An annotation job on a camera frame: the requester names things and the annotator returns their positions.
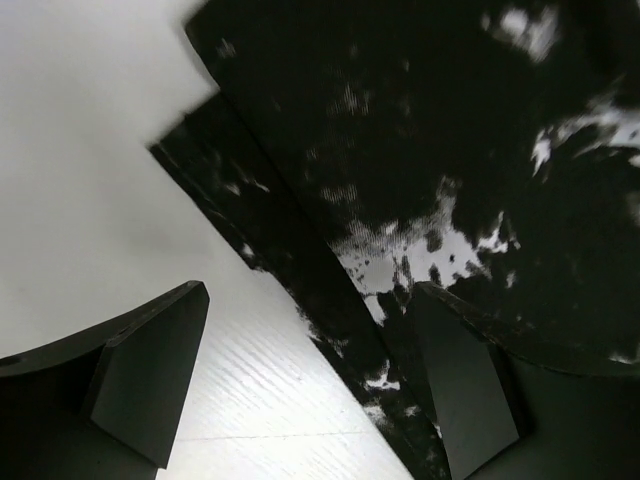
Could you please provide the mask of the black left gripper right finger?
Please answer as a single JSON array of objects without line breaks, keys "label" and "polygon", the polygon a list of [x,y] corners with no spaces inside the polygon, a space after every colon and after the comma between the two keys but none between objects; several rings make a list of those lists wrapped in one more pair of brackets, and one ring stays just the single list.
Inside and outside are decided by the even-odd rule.
[{"label": "black left gripper right finger", "polygon": [[635,479],[639,369],[418,283],[416,319],[455,479]]}]

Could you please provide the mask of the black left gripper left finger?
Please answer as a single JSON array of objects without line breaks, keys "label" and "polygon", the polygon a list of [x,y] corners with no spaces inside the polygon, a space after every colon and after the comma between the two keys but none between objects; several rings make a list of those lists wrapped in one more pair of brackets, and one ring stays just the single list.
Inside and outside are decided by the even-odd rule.
[{"label": "black left gripper left finger", "polygon": [[153,479],[167,467],[209,295],[188,281],[1,360],[4,479]]}]

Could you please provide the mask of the black white patterned trousers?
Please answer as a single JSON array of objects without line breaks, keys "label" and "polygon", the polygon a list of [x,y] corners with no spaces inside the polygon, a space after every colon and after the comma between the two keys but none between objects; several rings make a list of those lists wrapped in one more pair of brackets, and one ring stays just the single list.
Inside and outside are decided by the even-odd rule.
[{"label": "black white patterned trousers", "polygon": [[449,469],[410,304],[639,369],[635,1],[210,1],[218,84],[151,153],[293,298],[416,479]]}]

